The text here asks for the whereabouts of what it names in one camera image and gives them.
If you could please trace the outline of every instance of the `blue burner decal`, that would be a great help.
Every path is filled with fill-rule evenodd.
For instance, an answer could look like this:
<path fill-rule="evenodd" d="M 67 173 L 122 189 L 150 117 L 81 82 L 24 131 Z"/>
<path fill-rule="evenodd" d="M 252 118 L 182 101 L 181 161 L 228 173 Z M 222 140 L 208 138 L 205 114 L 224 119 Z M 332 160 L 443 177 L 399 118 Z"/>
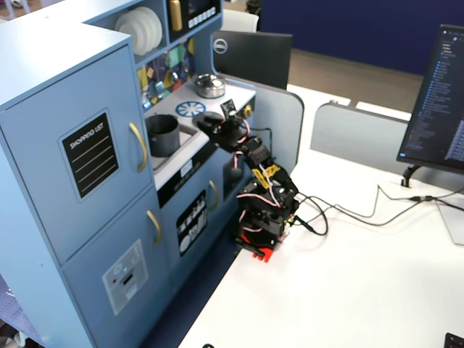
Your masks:
<path fill-rule="evenodd" d="M 179 104 L 175 111 L 183 117 L 193 117 L 206 111 L 206 107 L 199 101 L 185 101 Z"/>

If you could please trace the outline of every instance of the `dell logo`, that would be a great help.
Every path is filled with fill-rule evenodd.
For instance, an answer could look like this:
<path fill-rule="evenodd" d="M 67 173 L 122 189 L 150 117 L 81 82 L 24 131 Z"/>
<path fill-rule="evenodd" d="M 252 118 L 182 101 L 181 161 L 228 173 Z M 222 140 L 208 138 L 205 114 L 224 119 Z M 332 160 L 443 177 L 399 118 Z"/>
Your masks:
<path fill-rule="evenodd" d="M 217 54 L 224 54 L 227 52 L 228 44 L 227 41 L 223 38 L 218 38 L 215 40 L 212 48 L 215 50 Z"/>

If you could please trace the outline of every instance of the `shopping list sign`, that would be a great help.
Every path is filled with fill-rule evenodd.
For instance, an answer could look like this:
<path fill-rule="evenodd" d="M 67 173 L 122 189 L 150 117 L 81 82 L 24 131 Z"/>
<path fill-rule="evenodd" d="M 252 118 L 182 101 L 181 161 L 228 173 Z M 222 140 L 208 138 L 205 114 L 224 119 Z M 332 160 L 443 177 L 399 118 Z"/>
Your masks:
<path fill-rule="evenodd" d="M 118 169 L 105 113 L 63 140 L 63 147 L 81 198 Z"/>

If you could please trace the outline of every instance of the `colorful tile backsplash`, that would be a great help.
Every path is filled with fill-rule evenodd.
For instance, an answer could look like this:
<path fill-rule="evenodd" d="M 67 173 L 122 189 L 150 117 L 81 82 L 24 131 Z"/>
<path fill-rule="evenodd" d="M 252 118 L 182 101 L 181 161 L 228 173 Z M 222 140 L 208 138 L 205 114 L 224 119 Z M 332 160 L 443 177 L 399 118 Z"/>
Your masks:
<path fill-rule="evenodd" d="M 142 106 L 147 110 L 195 74 L 193 38 L 153 59 L 137 73 Z"/>

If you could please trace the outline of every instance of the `white plate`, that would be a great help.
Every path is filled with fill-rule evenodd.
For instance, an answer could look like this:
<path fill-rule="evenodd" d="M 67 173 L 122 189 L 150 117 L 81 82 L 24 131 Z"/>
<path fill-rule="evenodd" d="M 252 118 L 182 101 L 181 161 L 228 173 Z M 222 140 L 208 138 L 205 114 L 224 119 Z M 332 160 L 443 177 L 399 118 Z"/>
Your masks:
<path fill-rule="evenodd" d="M 154 48 L 155 40 L 156 40 L 156 28 L 151 17 L 145 13 L 144 10 L 134 9 L 133 12 L 138 16 L 139 21 L 141 24 L 146 28 L 147 38 L 148 38 L 148 46 L 147 51 L 151 51 Z"/>
<path fill-rule="evenodd" d="M 152 49 L 158 47 L 162 39 L 162 25 L 161 25 L 160 19 L 158 18 L 157 14 L 148 7 L 140 6 L 140 7 L 137 7 L 136 10 L 144 12 L 145 14 L 150 16 L 151 22 L 154 25 L 153 28 L 154 28 L 154 35 L 155 35 L 154 45 Z"/>
<path fill-rule="evenodd" d="M 119 29 L 121 28 L 121 25 L 123 25 L 123 21 L 124 21 L 124 18 L 125 16 L 127 15 L 128 12 L 126 13 L 123 13 L 122 15 L 120 15 L 118 17 L 118 19 L 116 20 L 116 24 L 115 24 L 115 30 L 116 31 L 119 31 Z"/>
<path fill-rule="evenodd" d="M 129 11 L 125 17 L 126 20 L 129 20 L 130 22 L 136 24 L 138 28 L 141 30 L 141 48 L 140 52 L 137 53 L 139 56 L 144 55 L 150 50 L 150 33 L 149 33 L 149 28 L 147 28 L 144 24 L 143 19 L 140 18 L 140 12 L 139 11 Z"/>
<path fill-rule="evenodd" d="M 119 31 L 132 36 L 133 53 L 137 55 L 144 54 L 144 32 L 140 24 L 128 20 L 122 23 Z"/>

